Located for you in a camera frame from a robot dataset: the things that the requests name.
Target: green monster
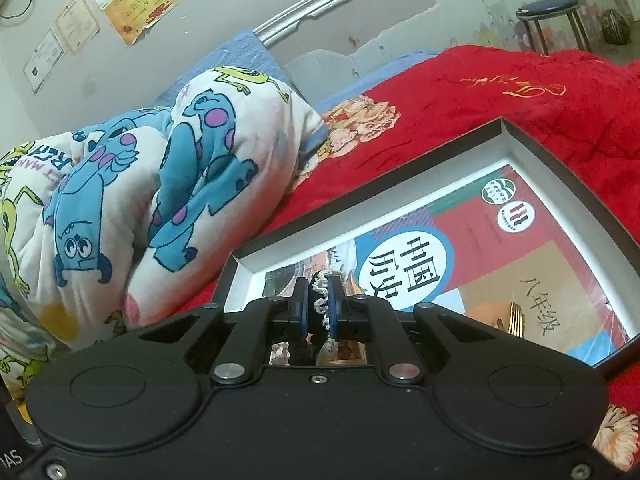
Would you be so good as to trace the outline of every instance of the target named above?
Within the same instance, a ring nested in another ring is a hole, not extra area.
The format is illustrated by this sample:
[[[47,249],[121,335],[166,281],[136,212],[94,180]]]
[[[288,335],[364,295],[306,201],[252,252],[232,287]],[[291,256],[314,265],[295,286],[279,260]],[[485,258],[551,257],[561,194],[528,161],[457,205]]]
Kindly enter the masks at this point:
[[[47,364],[46,361],[39,361],[38,359],[32,359],[29,362],[20,361],[11,355],[7,355],[0,359],[0,372],[3,374],[11,373],[11,368],[9,366],[11,363],[18,363],[22,368],[24,368],[22,375],[17,377],[17,379],[22,382],[23,388],[26,388],[29,382],[31,382],[31,378]]]
[[[271,83],[278,89],[278,94],[280,94],[282,100],[286,103],[289,103],[289,95],[282,92],[280,90],[280,87],[278,86],[278,82],[275,79],[271,78],[271,76],[269,75],[263,74],[262,72],[258,72],[256,70],[233,68],[231,66],[219,66],[213,70],[215,70],[216,72],[220,72],[220,75],[216,78],[216,81],[233,85],[239,92],[242,92],[244,95],[249,95],[251,93],[249,87],[247,85],[243,85],[242,83],[229,81],[229,77],[239,79],[240,81],[246,81],[247,83]]]
[[[11,177],[5,179],[5,184],[11,182]],[[13,199],[5,198],[2,200],[2,230],[4,231],[4,245],[7,255],[9,256],[9,264],[12,267],[15,276],[15,285],[25,298],[28,298],[31,288],[27,282],[20,277],[20,266],[18,265],[18,257],[15,254],[11,243],[14,241],[15,228],[18,225],[18,213],[16,204],[25,196],[35,205],[42,205],[42,200],[27,186],[22,186],[18,195]]]
[[[104,320],[105,325],[109,325],[111,323],[113,323],[112,333],[114,337],[127,333],[127,327],[124,323],[124,316],[121,311],[116,310],[115,312],[111,312],[109,317]],[[98,339],[94,345],[97,345],[98,343],[104,343],[104,339]]]
[[[20,146],[16,146],[4,156],[0,158],[0,189],[4,186],[9,177],[9,172],[15,166],[15,163],[18,162],[20,157],[27,154],[27,152],[35,146],[35,141],[30,140],[30,142],[25,142]]]

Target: silver bolt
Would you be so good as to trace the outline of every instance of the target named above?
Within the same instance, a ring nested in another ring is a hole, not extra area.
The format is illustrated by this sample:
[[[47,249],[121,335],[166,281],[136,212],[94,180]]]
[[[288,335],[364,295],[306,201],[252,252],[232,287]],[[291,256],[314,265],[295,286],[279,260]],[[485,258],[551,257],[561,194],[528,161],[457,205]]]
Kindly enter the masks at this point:
[[[398,363],[389,368],[389,373],[400,380],[415,379],[420,375],[420,368],[411,363]]]
[[[47,476],[51,480],[65,480],[67,472],[64,466],[60,464],[49,464],[46,469]]]
[[[244,374],[244,367],[238,363],[222,363],[213,369],[220,379],[237,379]]]
[[[587,480],[591,476],[591,466],[578,464],[571,470],[571,480]]]
[[[326,375],[312,375],[311,382],[313,384],[327,384],[329,378]]]

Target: blue stool seat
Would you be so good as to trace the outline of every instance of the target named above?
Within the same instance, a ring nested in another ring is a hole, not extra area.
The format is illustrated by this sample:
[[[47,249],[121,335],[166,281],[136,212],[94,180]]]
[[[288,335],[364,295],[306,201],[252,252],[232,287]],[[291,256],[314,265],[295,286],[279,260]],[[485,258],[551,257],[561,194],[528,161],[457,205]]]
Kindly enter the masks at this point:
[[[516,16],[521,20],[526,20],[527,18],[532,19],[533,16],[543,18],[548,14],[555,14],[556,12],[562,12],[564,14],[566,11],[578,5],[578,0],[540,0],[520,7],[516,10]]]
[[[542,44],[542,50],[545,54],[549,54],[549,50],[546,47],[545,37],[542,34],[540,28],[540,22],[538,20],[546,20],[548,18],[555,18],[556,16],[566,15],[569,19],[569,24],[574,32],[575,41],[578,44],[580,50],[587,50],[591,52],[591,44],[589,38],[582,26],[582,20],[580,14],[578,14],[578,8],[580,2],[578,0],[538,0],[536,2],[523,5],[516,10],[516,17],[524,23],[525,30],[527,31],[527,37],[529,38],[529,46],[535,52],[536,44],[533,41],[533,35],[531,33],[531,27],[529,22],[533,22]]]

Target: bed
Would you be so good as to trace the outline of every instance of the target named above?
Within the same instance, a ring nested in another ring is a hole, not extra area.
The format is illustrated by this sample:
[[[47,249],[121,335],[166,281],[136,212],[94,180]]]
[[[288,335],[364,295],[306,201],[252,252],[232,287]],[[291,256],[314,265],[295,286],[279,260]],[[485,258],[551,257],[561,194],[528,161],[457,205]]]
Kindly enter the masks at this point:
[[[262,41],[271,40],[263,36]],[[223,50],[223,60],[238,63],[229,49]],[[254,56],[256,68],[289,79],[331,131],[261,234],[503,116],[564,162],[640,240],[640,145],[634,134],[640,114],[628,105],[629,96],[640,91],[636,64],[617,67],[575,50],[546,57],[465,45],[441,53],[412,50],[347,75],[348,84],[334,81],[328,89],[322,81],[310,89],[299,63],[282,69],[268,52],[260,55],[266,60],[257,62]],[[209,57],[192,73],[219,59],[218,54]],[[172,92],[179,89],[178,82]],[[213,280],[180,312],[210,301],[215,286]],[[611,434],[632,441],[626,458],[620,458],[624,468],[638,451],[640,395],[629,388],[640,375],[637,359],[626,352],[613,366],[600,363],[610,379],[612,402],[603,424]]]

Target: white wall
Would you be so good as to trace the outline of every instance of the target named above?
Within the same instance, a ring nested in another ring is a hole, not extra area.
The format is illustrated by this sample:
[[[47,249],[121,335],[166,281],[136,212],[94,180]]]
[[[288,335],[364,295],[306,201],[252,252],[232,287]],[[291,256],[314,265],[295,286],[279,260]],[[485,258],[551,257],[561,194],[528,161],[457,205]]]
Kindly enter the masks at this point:
[[[3,12],[20,12],[26,1],[11,0]],[[34,95],[22,67],[68,1],[35,0],[23,19],[8,23],[0,20],[0,62],[7,67],[14,91],[40,136],[73,130],[148,105],[214,47],[242,29],[257,27],[300,0],[184,0],[132,47],[126,47],[104,15],[94,9],[100,18],[101,32],[79,55],[66,54],[39,94]],[[376,4],[392,1],[380,0]],[[393,12],[380,5],[351,2],[316,22],[303,23],[299,32],[275,45],[272,51],[286,65],[300,53],[319,48],[318,31],[327,37],[328,30],[340,34],[335,38],[334,50],[343,54],[348,54],[349,48],[362,50],[376,43],[372,50],[385,53],[380,62],[416,49],[443,49],[464,43],[526,49],[524,28],[514,14],[521,4],[531,1],[402,0],[394,4]],[[415,16],[407,8],[412,6]],[[584,0],[585,27],[591,36],[598,33],[597,13],[610,7],[629,12],[626,0]],[[376,30],[381,24],[390,27],[392,18],[401,23],[389,30]],[[322,28],[322,20],[334,25]],[[375,26],[365,27],[364,22]],[[335,27],[335,23],[340,23],[340,27]],[[552,50],[575,47],[565,18],[545,21],[543,27]],[[374,65],[369,63],[370,68],[375,68]]]
[[[14,90],[4,63],[0,61],[0,155],[18,144],[39,137],[33,121]]]
[[[11,0],[2,13],[20,12],[26,1]],[[22,67],[68,1],[35,0],[23,20],[9,22],[13,26],[0,20],[0,60],[44,135],[148,105],[214,47],[300,0],[183,0],[132,47],[125,46],[103,13],[94,9],[101,32],[80,54],[66,54],[34,96]]]

